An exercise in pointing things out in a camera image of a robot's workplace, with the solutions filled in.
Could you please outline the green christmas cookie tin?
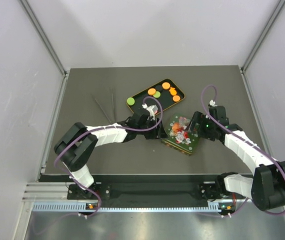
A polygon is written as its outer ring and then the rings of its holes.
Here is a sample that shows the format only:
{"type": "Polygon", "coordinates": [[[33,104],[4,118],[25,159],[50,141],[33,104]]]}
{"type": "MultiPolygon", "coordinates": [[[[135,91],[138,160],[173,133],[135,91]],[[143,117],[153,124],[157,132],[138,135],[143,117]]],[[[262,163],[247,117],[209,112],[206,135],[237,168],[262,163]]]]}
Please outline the green christmas cookie tin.
{"type": "Polygon", "coordinates": [[[162,139],[161,142],[184,155],[191,156],[198,146],[199,138],[191,139],[191,143],[186,143],[185,141],[177,143],[175,139],[162,139]]]}

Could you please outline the green round cookie left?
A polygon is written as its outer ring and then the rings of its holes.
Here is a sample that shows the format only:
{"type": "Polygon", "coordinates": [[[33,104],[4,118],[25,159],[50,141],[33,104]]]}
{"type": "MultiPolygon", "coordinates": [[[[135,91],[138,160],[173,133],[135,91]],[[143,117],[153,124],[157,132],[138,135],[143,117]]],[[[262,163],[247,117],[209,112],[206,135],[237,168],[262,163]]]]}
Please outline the green round cookie left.
{"type": "Polygon", "coordinates": [[[126,100],[126,103],[129,105],[129,106],[133,106],[135,104],[135,99],[133,97],[129,97],[127,100],[126,100]]]}

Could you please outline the black metal tweezers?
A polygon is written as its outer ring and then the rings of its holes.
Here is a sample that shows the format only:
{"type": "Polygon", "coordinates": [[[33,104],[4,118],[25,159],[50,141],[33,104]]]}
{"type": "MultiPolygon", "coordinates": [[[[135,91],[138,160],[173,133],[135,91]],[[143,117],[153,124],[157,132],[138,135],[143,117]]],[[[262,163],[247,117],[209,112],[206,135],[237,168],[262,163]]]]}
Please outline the black metal tweezers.
{"type": "Polygon", "coordinates": [[[110,124],[115,123],[117,121],[115,89],[113,87],[104,88],[91,93],[90,96],[107,121],[110,124]]]}

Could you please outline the green round cookie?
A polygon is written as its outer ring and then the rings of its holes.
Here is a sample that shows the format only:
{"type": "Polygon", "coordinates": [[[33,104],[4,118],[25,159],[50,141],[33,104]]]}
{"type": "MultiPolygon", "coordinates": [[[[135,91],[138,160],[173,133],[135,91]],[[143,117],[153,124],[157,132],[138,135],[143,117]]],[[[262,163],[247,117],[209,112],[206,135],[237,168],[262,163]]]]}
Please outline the green round cookie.
{"type": "Polygon", "coordinates": [[[127,100],[126,100],[126,103],[129,105],[129,106],[133,106],[135,104],[135,99],[133,97],[129,97],[127,100]]]}
{"type": "Polygon", "coordinates": [[[153,95],[154,98],[159,98],[161,96],[161,93],[159,91],[156,91],[155,94],[153,95]]]}

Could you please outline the round orange cookie left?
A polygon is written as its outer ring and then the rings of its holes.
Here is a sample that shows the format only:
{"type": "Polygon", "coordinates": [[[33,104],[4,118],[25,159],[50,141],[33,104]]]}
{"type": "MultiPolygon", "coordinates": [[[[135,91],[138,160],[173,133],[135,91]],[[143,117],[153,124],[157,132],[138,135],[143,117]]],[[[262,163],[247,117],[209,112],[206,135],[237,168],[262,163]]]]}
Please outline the round orange cookie left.
{"type": "Polygon", "coordinates": [[[147,91],[148,95],[150,95],[150,96],[153,96],[156,92],[157,92],[157,90],[155,88],[150,88],[147,91]]]}

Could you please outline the gold tin lid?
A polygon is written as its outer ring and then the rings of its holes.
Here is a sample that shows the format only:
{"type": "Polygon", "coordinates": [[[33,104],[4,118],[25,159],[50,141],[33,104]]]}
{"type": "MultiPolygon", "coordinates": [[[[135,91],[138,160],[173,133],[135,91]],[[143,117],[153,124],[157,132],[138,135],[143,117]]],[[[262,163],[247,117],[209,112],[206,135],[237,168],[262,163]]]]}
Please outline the gold tin lid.
{"type": "Polygon", "coordinates": [[[177,143],[185,141],[187,144],[191,143],[191,139],[196,139],[198,136],[197,129],[194,131],[187,131],[186,128],[191,119],[185,115],[174,113],[169,122],[164,126],[164,129],[168,135],[165,139],[174,139],[177,143]]]}

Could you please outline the round orange cookie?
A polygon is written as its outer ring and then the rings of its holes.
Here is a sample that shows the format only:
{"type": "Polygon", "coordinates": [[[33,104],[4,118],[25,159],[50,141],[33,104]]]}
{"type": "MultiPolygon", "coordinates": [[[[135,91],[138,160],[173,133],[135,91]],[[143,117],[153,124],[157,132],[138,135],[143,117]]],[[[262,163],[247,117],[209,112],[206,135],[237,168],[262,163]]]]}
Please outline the round orange cookie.
{"type": "Polygon", "coordinates": [[[181,100],[181,97],[180,97],[179,95],[174,95],[174,96],[172,97],[172,100],[173,100],[174,102],[179,102],[179,101],[181,100]]]}
{"type": "Polygon", "coordinates": [[[162,83],[162,88],[164,90],[168,90],[168,89],[170,89],[170,87],[171,87],[171,85],[168,82],[163,82],[162,83]]]}
{"type": "Polygon", "coordinates": [[[150,95],[150,96],[153,96],[156,92],[157,92],[157,90],[155,88],[150,88],[147,91],[148,95],[150,95]]]}

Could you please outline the black cookie tray gold rim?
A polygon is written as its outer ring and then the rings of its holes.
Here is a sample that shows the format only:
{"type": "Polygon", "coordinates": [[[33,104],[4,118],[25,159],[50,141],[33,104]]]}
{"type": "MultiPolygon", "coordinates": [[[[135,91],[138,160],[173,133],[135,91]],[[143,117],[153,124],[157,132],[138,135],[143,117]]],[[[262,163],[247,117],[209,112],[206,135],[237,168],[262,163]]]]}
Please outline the black cookie tray gold rim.
{"type": "Polygon", "coordinates": [[[156,105],[159,108],[159,105],[149,97],[156,99],[161,104],[162,110],[165,111],[184,100],[186,95],[177,84],[167,78],[128,97],[126,105],[133,113],[143,104],[147,106],[156,105]]]}

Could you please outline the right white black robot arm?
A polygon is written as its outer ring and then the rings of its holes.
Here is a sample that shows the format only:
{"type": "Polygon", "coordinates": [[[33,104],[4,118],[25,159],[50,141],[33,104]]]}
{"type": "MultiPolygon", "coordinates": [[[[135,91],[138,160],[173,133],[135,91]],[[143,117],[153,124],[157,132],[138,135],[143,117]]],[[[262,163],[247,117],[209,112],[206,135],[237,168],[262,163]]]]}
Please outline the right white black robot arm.
{"type": "Polygon", "coordinates": [[[194,112],[187,127],[190,132],[210,141],[220,141],[235,153],[252,173],[245,177],[236,172],[220,174],[216,193],[227,198],[232,193],[252,200],[261,211],[285,206],[285,161],[278,161],[251,141],[237,124],[231,124],[224,106],[210,106],[209,113],[194,112]]]}

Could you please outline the round orange cookie right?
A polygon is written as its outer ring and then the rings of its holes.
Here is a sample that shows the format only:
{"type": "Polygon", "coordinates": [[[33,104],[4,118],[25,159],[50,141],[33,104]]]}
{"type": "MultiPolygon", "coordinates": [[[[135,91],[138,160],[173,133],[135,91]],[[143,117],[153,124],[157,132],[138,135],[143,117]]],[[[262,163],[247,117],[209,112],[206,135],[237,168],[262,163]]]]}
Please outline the round orange cookie right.
{"type": "Polygon", "coordinates": [[[173,100],[174,102],[179,102],[179,101],[181,100],[181,97],[180,97],[179,95],[174,95],[174,96],[172,97],[172,100],[173,100]]]}

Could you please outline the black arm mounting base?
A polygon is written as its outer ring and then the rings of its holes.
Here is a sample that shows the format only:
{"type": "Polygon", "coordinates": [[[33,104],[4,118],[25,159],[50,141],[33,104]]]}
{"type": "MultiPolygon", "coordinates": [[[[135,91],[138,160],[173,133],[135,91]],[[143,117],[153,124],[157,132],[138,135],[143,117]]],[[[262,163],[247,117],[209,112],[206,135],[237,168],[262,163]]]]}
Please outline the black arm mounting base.
{"type": "Polygon", "coordinates": [[[102,200],[129,197],[180,197],[186,195],[193,200],[214,201],[231,199],[231,193],[220,193],[213,182],[95,182],[87,189],[71,184],[68,187],[69,200],[89,200],[98,194],[102,200]]]}

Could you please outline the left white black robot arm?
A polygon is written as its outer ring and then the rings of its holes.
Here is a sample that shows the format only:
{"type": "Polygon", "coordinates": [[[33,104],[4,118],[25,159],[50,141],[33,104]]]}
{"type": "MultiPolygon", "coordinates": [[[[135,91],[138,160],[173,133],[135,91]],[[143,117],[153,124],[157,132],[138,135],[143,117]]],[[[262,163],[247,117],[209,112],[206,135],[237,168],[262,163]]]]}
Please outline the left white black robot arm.
{"type": "Polygon", "coordinates": [[[96,186],[87,162],[96,147],[107,144],[120,144],[143,135],[147,140],[160,140],[168,137],[162,120],[147,110],[134,113],[126,120],[105,126],[85,126],[77,122],[54,146],[58,159],[67,168],[71,178],[79,185],[78,192],[84,198],[95,195],[96,186]]]}

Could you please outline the round orange cookie top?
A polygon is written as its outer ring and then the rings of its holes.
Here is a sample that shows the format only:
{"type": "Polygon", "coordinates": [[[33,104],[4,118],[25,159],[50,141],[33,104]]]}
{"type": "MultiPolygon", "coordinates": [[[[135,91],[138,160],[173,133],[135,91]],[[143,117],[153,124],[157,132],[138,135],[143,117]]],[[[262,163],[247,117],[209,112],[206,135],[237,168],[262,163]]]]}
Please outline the round orange cookie top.
{"type": "Polygon", "coordinates": [[[170,87],[171,87],[171,85],[168,82],[163,82],[162,83],[162,88],[164,90],[168,90],[168,89],[170,89],[170,87]]]}

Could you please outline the orange fish cookie on tray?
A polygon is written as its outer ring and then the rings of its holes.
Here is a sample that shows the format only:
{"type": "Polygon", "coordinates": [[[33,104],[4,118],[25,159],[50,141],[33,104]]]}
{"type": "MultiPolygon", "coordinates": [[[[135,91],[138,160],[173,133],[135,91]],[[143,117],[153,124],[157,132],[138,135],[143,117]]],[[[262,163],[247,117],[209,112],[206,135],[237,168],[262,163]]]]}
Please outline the orange fish cookie on tray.
{"type": "Polygon", "coordinates": [[[169,89],[169,93],[172,95],[172,96],[176,96],[177,95],[177,90],[174,88],[174,87],[171,87],[169,89]]]}

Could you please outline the green round cookie centre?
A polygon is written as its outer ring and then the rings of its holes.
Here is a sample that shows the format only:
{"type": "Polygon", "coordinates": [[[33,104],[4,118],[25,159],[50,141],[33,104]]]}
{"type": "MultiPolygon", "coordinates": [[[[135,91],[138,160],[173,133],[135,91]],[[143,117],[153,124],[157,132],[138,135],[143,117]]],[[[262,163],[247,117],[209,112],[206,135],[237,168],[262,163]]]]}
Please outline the green round cookie centre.
{"type": "Polygon", "coordinates": [[[156,91],[155,94],[153,95],[154,98],[159,98],[161,96],[161,93],[159,91],[156,91]]]}

